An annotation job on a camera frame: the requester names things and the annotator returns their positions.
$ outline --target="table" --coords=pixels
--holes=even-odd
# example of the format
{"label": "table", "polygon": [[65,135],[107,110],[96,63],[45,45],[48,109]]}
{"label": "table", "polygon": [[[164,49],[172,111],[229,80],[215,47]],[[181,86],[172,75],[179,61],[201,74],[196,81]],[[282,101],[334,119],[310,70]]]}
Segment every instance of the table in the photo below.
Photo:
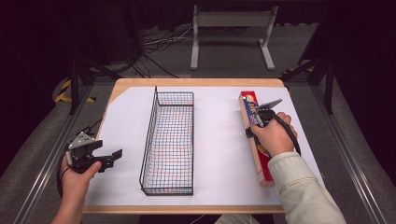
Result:
{"label": "table", "polygon": [[[140,173],[140,170],[136,171],[131,169],[131,167],[135,167],[135,169],[139,169],[141,165],[140,149],[136,151],[135,147],[137,145],[141,145],[136,141],[136,135],[139,134],[139,131],[132,131],[133,133],[129,133],[126,130],[115,130],[121,129],[120,126],[126,125],[127,127],[136,127],[138,126],[138,122],[143,120],[143,115],[141,115],[140,109],[136,108],[133,111],[136,111],[139,115],[138,121],[134,121],[132,123],[128,123],[130,121],[121,118],[121,123],[111,123],[109,120],[115,120],[115,106],[119,105],[120,102],[124,102],[131,100],[140,100],[141,98],[145,98],[144,95],[140,94],[137,98],[131,97],[131,95],[126,95],[130,92],[134,92],[136,94],[140,90],[152,93],[154,86],[157,86],[160,89],[177,89],[181,90],[195,90],[195,126],[194,126],[194,195],[193,196],[146,196],[140,190],[140,186],[138,183],[138,177],[135,175],[130,175],[130,173]],[[114,150],[114,147],[119,147],[120,145],[128,145],[129,142],[134,142],[130,144],[131,146],[125,146],[123,158],[116,161],[115,166],[111,169],[107,169],[104,174],[99,174],[95,176],[95,179],[92,180],[90,190],[87,194],[87,203],[84,207],[84,213],[101,213],[101,214],[268,214],[268,213],[282,213],[284,212],[283,207],[280,203],[280,197],[275,188],[267,188],[263,189],[259,187],[257,176],[255,174],[255,165],[251,156],[251,151],[249,148],[248,140],[245,137],[244,125],[241,118],[240,111],[238,109],[233,109],[233,111],[226,111],[224,114],[225,117],[228,118],[229,115],[234,115],[237,119],[236,122],[233,122],[232,128],[226,129],[227,136],[230,138],[231,145],[238,145],[238,148],[242,147],[244,150],[243,154],[240,152],[236,152],[233,154],[233,147],[230,147],[230,143],[227,143],[227,139],[223,138],[219,133],[220,139],[225,139],[221,143],[224,145],[224,148],[227,148],[227,153],[232,153],[230,157],[228,154],[221,160],[218,160],[219,155],[214,152],[214,154],[210,154],[210,157],[202,159],[207,154],[207,151],[211,150],[209,147],[214,145],[213,141],[206,141],[204,135],[208,133],[208,135],[212,136],[213,133],[213,121],[208,118],[207,123],[204,125],[201,124],[199,127],[199,122],[197,121],[199,117],[205,113],[203,111],[205,103],[202,95],[199,94],[199,90],[205,87],[205,91],[216,92],[217,100],[221,100],[224,98],[224,94],[221,94],[221,88],[224,90],[233,90],[235,92],[235,97],[230,97],[231,100],[227,100],[227,104],[236,104],[238,107],[238,92],[237,90],[272,90],[272,91],[283,91],[286,92],[286,96],[289,96],[287,90],[283,88],[283,83],[279,79],[244,79],[244,78],[209,78],[209,79],[199,79],[199,78],[188,78],[188,79],[174,79],[174,78],[153,78],[153,79],[137,79],[137,78],[123,78],[119,79],[116,83],[114,91],[112,92],[109,105],[107,107],[106,115],[103,123],[100,127],[100,133],[98,134],[99,138],[104,140],[104,154],[108,154],[109,150],[106,151],[106,147],[111,147],[111,150]],[[218,91],[213,91],[213,88],[219,88]],[[282,107],[279,105],[278,109],[282,109],[293,117],[292,125],[295,127],[295,130],[299,133],[299,142],[300,146],[304,149],[302,152],[304,159],[313,170],[314,174],[316,174],[319,182],[323,184],[321,180],[321,176],[318,171],[318,167],[315,163],[315,159],[313,158],[312,152],[307,143],[306,137],[304,136],[304,131],[302,130],[300,121],[297,118],[297,114],[295,113],[294,107],[292,106],[291,99],[286,99],[289,97],[285,97]],[[121,114],[126,114],[127,116],[130,114],[131,105],[124,107],[122,110],[119,110]],[[120,135],[127,135],[128,139],[125,142],[121,138],[114,140],[111,136],[118,137]],[[145,139],[146,130],[143,130],[140,138]],[[138,160],[137,165],[132,165],[134,160]],[[234,166],[234,164],[245,164],[242,167],[238,167],[238,170],[249,170],[249,175],[245,178],[245,173],[243,173],[243,177],[245,178],[243,184],[249,182],[249,185],[246,186],[246,190],[240,190],[239,194],[243,196],[238,196],[237,191],[233,191],[233,189],[237,188],[240,183],[229,182],[232,184],[225,184],[226,188],[222,188],[222,191],[228,192],[227,195],[223,195],[223,192],[216,191],[215,194],[211,192],[211,190],[215,190],[219,186],[222,186],[224,183],[228,183],[229,179],[232,179],[234,176],[234,172],[230,172],[227,174],[227,178],[221,179],[211,179],[213,181],[213,186],[210,188],[206,186],[208,183],[206,177],[210,176],[205,173],[204,169],[211,170],[211,166],[216,164],[216,169],[213,170],[213,173],[223,172],[218,171],[221,170],[221,167],[230,167],[230,164]],[[259,192],[259,198],[263,197],[268,199],[267,202],[260,201],[260,204],[257,203],[257,195]],[[211,199],[207,199],[207,195],[215,195],[215,197],[219,197],[222,204],[219,204],[219,200],[216,199],[211,201]]]}

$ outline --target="person's right arm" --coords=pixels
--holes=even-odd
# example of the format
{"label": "person's right arm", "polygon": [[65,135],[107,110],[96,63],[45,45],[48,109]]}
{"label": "person's right arm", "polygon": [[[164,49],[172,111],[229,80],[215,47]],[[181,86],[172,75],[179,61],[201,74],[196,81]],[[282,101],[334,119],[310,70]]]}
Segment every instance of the person's right arm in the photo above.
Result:
{"label": "person's right arm", "polygon": [[[289,115],[283,112],[277,115],[290,125]],[[265,128],[252,126],[251,131],[273,157],[268,167],[280,193],[288,223],[346,223],[332,196],[318,183],[303,158],[293,151],[290,137],[275,119]]]}

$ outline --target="gray floor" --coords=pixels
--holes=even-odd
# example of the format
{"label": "gray floor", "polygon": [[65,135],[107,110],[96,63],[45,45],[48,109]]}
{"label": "gray floor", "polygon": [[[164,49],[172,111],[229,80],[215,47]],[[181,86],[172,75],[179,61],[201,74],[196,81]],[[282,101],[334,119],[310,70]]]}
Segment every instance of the gray floor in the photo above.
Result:
{"label": "gray floor", "polygon": [[[149,56],[168,71],[181,77],[280,77],[288,68],[295,67],[315,25],[277,26],[269,43],[276,70],[268,71],[257,40],[263,31],[248,28],[241,35],[218,29],[207,30],[200,38],[200,61],[197,71],[190,70],[191,42],[185,40],[167,50],[150,53]],[[153,77],[169,77],[155,64],[142,58]],[[126,77],[138,77],[134,71],[122,73]],[[305,75],[287,82],[291,99],[303,124],[305,135],[313,150],[319,170],[327,177],[325,185],[342,210],[347,223],[373,223],[357,186],[343,161],[337,140],[326,115],[314,94],[313,88],[304,83]],[[101,118],[114,83],[97,82],[91,96],[96,103],[84,104],[78,122],[72,127],[68,139]],[[333,118],[338,123],[346,143],[361,167],[372,193],[388,223],[396,223],[396,190],[376,161],[353,119],[347,103],[335,85],[333,93]],[[56,107],[40,123],[0,179],[0,223],[12,223],[35,183],[44,162],[68,117],[69,103],[57,103]],[[49,179],[29,223],[49,223],[60,203],[54,174]],[[138,216],[86,215],[84,223],[137,223]],[[283,215],[275,215],[276,223],[285,223]]]}

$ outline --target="wire basket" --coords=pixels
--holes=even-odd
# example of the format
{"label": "wire basket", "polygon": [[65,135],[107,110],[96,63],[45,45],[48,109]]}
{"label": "wire basket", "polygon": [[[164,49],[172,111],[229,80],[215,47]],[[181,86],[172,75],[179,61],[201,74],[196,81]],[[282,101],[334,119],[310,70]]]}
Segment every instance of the wire basket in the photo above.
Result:
{"label": "wire basket", "polygon": [[193,92],[155,88],[141,189],[148,196],[193,194]]}

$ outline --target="cardboard box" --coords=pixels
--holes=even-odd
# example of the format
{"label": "cardboard box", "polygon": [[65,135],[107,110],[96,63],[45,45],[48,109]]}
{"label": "cardboard box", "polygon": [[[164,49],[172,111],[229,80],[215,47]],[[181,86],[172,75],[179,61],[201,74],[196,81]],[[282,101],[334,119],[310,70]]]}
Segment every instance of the cardboard box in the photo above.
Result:
{"label": "cardboard box", "polygon": [[[242,119],[244,121],[245,128],[248,129],[251,124],[257,124],[255,112],[259,103],[255,92],[241,91],[239,96],[239,105],[241,107]],[[274,185],[274,179],[268,169],[268,162],[270,160],[269,153],[260,144],[259,139],[253,133],[252,136],[248,138],[248,141],[256,164],[257,177],[259,179],[260,186],[266,187]]]}

